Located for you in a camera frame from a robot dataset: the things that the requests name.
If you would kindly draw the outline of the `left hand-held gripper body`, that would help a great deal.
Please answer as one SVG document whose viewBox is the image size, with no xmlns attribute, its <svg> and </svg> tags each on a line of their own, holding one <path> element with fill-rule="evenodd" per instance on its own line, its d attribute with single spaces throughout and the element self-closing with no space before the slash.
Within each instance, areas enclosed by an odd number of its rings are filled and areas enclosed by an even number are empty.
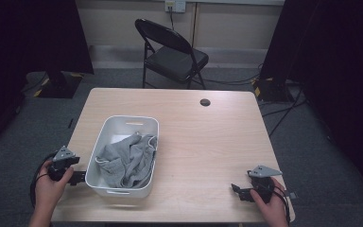
<svg viewBox="0 0 363 227">
<path fill-rule="evenodd" d="M 77 155 L 66 146 L 61 147 L 54 155 L 52 163 L 48 168 L 48 175 L 51 180 L 58 182 L 72 165 L 72 159 Z"/>
</svg>

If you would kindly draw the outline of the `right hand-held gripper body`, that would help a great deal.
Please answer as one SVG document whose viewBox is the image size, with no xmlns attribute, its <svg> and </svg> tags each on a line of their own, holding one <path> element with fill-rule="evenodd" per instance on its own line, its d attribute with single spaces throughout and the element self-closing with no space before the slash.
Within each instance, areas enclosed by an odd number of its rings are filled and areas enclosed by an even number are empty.
<svg viewBox="0 0 363 227">
<path fill-rule="evenodd" d="M 282 172 L 267 166 L 257 166 L 247 173 L 251 179 L 252 189 L 259 194 L 264 203 L 269 203 L 275 187 L 271 177 L 282 175 Z"/>
</svg>

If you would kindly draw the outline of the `grey shorts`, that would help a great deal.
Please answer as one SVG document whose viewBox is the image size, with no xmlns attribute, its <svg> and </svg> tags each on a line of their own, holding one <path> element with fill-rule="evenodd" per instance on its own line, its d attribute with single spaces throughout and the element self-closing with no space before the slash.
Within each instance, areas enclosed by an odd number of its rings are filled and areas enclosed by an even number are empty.
<svg viewBox="0 0 363 227">
<path fill-rule="evenodd" d="M 95 157 L 106 184 L 112 188 L 144 186 L 154 166 L 157 141 L 156 135 L 136 132 L 106 145 Z"/>
</svg>

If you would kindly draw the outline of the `white plastic basket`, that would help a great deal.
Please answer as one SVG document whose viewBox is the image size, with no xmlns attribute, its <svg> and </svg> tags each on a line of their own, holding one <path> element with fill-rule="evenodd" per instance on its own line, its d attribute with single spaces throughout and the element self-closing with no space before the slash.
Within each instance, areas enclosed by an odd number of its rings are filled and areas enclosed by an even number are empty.
<svg viewBox="0 0 363 227">
<path fill-rule="evenodd" d="M 97 137 L 93 153 L 88 164 L 85 181 L 92 189 L 101 196 L 121 198 L 144 198 L 152 187 L 152 178 L 155 167 L 146 184 L 139 188 L 112 188 L 104 181 L 99 165 L 95 162 L 96 155 L 106 145 L 113 144 L 139 132 L 142 135 L 156 135 L 159 140 L 159 123 L 155 118 L 146 116 L 114 115 L 109 117 Z"/>
</svg>

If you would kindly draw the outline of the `person's left hand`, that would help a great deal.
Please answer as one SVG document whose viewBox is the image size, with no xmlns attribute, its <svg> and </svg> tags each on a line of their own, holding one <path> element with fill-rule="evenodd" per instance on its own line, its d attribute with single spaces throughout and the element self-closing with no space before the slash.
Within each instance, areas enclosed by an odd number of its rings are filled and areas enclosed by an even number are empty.
<svg viewBox="0 0 363 227">
<path fill-rule="evenodd" d="M 48 175 L 48 167 L 51 161 L 45 161 L 39 171 L 35 187 L 35 210 L 43 213 L 52 212 L 60 200 L 64 188 L 73 176 L 74 169 L 70 166 L 66 169 L 62 178 L 56 182 Z"/>
</svg>

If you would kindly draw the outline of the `person's right hand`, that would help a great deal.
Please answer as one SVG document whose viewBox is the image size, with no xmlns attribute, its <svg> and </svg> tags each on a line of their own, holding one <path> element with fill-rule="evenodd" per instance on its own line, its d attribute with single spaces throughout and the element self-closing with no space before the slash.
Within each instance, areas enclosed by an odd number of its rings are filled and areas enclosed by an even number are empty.
<svg viewBox="0 0 363 227">
<path fill-rule="evenodd" d="M 268 227 L 289 227 L 289 207 L 283 196 L 285 189 L 275 178 L 271 179 L 275 187 L 269 203 L 264 203 L 255 190 L 251 195 Z"/>
</svg>

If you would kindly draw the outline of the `black stand base striped tape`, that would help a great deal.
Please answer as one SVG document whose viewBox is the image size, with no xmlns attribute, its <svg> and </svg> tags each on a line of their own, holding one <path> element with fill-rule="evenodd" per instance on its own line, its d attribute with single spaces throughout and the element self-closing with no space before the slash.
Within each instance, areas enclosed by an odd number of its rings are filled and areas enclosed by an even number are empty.
<svg viewBox="0 0 363 227">
<path fill-rule="evenodd" d="M 251 82 L 255 96 L 261 101 L 292 102 L 294 100 L 285 83 L 278 83 L 273 78 L 254 79 Z"/>
<path fill-rule="evenodd" d="M 62 75 L 64 83 L 52 81 L 44 71 L 28 73 L 22 93 L 40 98 L 72 98 L 83 76 L 69 72 L 63 72 Z"/>
</svg>

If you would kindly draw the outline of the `black curtain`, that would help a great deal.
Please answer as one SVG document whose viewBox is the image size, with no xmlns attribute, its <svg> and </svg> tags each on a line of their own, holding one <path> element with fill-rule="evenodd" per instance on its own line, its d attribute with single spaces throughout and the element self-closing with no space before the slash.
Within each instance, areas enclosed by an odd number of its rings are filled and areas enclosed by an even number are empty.
<svg viewBox="0 0 363 227">
<path fill-rule="evenodd" d="M 285 0 L 260 77 L 302 83 L 363 176 L 363 0 Z"/>
<path fill-rule="evenodd" d="M 23 101 L 26 75 L 94 72 L 76 0 L 0 0 L 0 132 Z"/>
</svg>

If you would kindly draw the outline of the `black folding chair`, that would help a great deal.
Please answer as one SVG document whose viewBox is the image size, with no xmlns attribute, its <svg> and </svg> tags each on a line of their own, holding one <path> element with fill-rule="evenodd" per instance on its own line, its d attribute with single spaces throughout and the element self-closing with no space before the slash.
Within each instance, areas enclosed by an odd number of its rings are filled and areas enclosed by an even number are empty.
<svg viewBox="0 0 363 227">
<path fill-rule="evenodd" d="M 145 41 L 142 87 L 147 82 L 147 69 L 172 79 L 187 88 L 195 82 L 206 88 L 201 70 L 207 65 L 209 56 L 192 47 L 174 29 L 162 26 L 147 19 L 137 19 L 134 23 Z"/>
</svg>

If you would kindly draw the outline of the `beige wall conduit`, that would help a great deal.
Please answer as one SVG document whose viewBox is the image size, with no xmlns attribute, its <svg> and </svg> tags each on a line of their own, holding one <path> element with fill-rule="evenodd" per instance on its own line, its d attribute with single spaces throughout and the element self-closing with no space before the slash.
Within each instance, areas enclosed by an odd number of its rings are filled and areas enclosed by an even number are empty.
<svg viewBox="0 0 363 227">
<path fill-rule="evenodd" d="M 191 45 L 195 47 L 196 44 L 196 33 L 198 29 L 198 19 L 199 19 L 199 3 L 192 3 L 192 17 L 191 17 Z"/>
</svg>

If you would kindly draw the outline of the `white wall socket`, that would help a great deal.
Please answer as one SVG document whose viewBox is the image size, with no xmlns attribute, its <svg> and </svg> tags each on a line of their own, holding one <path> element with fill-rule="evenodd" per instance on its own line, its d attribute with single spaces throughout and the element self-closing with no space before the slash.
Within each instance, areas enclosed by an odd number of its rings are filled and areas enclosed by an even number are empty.
<svg viewBox="0 0 363 227">
<path fill-rule="evenodd" d="M 164 10 L 166 12 L 185 13 L 186 2 L 184 0 L 165 0 Z"/>
</svg>

